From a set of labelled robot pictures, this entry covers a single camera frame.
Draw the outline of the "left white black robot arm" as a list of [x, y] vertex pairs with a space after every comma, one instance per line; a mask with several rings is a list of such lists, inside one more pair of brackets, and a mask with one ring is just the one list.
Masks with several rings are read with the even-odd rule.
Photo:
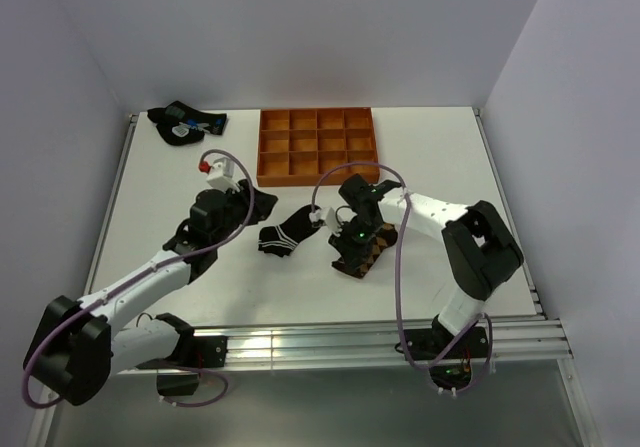
[[198, 280], [218, 259], [220, 247], [245, 227], [268, 219], [277, 196], [248, 179], [236, 189], [206, 189], [189, 215], [145, 264], [120, 281], [72, 300], [61, 295], [45, 308], [23, 361], [22, 396], [35, 409], [29, 382], [36, 379], [59, 401], [79, 406], [92, 399], [114, 374], [139, 366], [202, 372], [194, 329], [172, 314], [159, 314], [131, 328], [145, 309]]

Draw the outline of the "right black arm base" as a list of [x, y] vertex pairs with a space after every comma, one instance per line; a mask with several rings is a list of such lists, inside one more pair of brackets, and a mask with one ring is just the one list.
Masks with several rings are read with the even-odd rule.
[[[453, 339], [446, 330], [432, 328], [405, 329], [404, 335], [410, 356], [414, 361], [433, 361]], [[489, 352], [489, 346], [486, 330], [481, 326], [475, 326], [453, 345], [444, 358], [446, 360], [485, 358]]]

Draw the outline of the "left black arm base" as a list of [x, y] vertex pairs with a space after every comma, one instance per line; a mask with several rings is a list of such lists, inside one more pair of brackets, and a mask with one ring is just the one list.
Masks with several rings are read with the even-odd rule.
[[224, 335], [182, 336], [169, 357], [151, 360], [144, 367], [221, 368], [226, 362], [228, 340]]

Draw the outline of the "brown yellow argyle sock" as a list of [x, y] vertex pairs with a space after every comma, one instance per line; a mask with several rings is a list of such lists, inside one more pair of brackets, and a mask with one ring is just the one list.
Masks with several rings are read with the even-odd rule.
[[336, 271], [355, 279], [363, 279], [371, 270], [382, 253], [393, 247], [398, 240], [398, 232], [393, 224], [385, 223], [382, 229], [377, 233], [372, 243], [371, 251], [366, 260], [357, 268], [349, 271], [342, 257], [334, 260], [331, 267]]

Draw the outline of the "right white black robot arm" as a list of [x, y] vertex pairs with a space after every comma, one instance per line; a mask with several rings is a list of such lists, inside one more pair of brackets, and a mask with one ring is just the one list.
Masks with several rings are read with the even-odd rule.
[[341, 221], [331, 211], [320, 221], [331, 229], [328, 243], [348, 274], [367, 264], [388, 224], [398, 228], [399, 237], [411, 229], [442, 243], [456, 288], [434, 318], [430, 333], [439, 359], [457, 355], [494, 291], [524, 263], [494, 205], [483, 200], [470, 206], [444, 202], [411, 193], [397, 181], [369, 184], [359, 174], [342, 184], [339, 195], [354, 216]]

